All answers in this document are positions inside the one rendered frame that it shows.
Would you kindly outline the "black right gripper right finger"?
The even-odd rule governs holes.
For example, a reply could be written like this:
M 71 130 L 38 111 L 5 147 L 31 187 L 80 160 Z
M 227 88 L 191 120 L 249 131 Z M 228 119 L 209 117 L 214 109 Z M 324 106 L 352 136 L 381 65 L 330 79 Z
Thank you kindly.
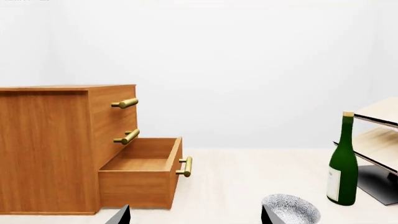
M 285 224 L 267 205 L 262 205 L 262 224 Z

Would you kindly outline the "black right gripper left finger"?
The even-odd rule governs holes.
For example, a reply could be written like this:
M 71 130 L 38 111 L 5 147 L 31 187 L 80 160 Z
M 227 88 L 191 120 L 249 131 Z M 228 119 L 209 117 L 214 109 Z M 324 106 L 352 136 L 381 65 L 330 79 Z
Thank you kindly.
M 114 216 L 105 224 L 130 224 L 131 214 L 129 205 L 123 206 Z

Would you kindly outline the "open wooden bottom drawer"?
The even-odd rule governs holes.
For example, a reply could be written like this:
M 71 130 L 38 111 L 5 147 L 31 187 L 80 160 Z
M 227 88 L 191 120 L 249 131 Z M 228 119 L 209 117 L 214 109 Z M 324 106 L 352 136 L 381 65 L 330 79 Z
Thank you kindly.
M 182 157 L 182 138 L 134 139 L 98 171 L 100 205 L 170 209 Z

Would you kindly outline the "wooden drawer cabinet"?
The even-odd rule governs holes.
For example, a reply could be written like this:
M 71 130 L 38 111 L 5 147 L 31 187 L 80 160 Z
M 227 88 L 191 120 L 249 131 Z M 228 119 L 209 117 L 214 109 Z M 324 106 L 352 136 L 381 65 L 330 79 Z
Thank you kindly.
M 87 215 L 98 171 L 137 127 L 135 85 L 0 87 L 0 215 Z

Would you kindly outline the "patterned white blue bowl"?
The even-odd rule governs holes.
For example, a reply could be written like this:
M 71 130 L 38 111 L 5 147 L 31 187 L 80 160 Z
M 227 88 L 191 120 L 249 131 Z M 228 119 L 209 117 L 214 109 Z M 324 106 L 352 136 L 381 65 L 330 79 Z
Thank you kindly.
M 285 224 L 318 224 L 321 215 L 310 202 L 289 194 L 272 194 L 262 199 Z

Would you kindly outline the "green wine bottle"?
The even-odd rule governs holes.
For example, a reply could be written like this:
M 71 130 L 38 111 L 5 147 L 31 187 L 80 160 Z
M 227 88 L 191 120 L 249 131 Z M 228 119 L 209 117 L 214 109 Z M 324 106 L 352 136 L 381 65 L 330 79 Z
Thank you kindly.
M 340 141 L 332 154 L 328 166 L 326 197 L 343 206 L 354 205 L 358 183 L 358 162 L 353 150 L 354 113 L 344 111 Z

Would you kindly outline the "wooden tiered shelf rack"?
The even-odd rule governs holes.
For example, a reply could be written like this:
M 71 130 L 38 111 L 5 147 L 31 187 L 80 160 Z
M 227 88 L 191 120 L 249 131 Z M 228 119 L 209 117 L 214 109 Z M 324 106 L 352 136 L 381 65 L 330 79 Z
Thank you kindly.
M 398 97 L 353 111 L 357 190 L 383 205 L 398 204 Z

